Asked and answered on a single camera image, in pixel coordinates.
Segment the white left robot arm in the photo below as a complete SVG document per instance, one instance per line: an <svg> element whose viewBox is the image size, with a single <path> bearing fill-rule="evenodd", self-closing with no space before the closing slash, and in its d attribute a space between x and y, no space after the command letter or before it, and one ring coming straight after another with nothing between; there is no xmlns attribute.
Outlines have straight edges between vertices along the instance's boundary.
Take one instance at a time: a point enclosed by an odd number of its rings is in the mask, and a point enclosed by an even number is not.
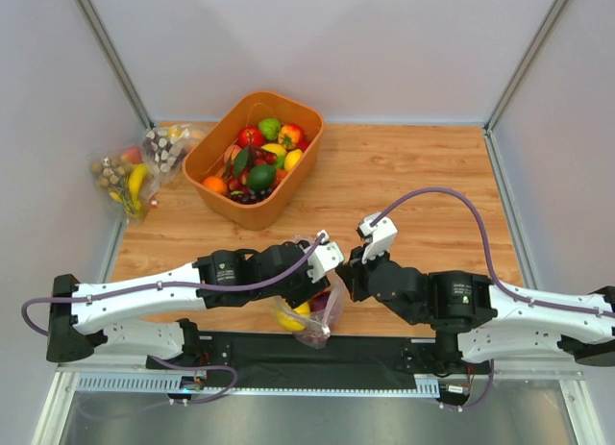
<svg viewBox="0 0 615 445"><path fill-rule="evenodd" d="M92 356L111 339L111 324L176 310L238 308L280 296L299 306L329 286L344 260L332 241L317 238L272 245L262 251L218 250L173 270L124 282L81 283L55 278L47 335L47 360Z"/></svg>

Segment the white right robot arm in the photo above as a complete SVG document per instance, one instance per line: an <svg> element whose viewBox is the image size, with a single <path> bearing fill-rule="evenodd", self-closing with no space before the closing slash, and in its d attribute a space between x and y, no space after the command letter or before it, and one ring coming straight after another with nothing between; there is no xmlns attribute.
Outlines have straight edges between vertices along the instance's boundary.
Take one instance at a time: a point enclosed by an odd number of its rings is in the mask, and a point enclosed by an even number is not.
<svg viewBox="0 0 615 445"><path fill-rule="evenodd" d="M565 353L581 365L614 364L614 289L585 295L496 285L463 271L425 274L356 247L336 273L355 302L373 298L410 325L436 333L440 362Z"/></svg>

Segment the clear polka dot zip bag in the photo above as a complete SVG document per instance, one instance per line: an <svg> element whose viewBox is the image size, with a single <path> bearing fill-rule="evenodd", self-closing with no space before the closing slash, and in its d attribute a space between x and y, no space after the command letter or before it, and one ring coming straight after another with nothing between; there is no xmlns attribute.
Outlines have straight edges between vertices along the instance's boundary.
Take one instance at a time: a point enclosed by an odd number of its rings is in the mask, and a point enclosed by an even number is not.
<svg viewBox="0 0 615 445"><path fill-rule="evenodd" d="M329 272L327 277L331 285L325 290L331 293L327 306L319 312L310 312L310 317L304 323L306 328L298 333L292 333L294 337L305 345L322 349L327 345L344 307L344 296L347 291L345 284L334 271ZM275 313L278 303L283 297L275 298Z"/></svg>

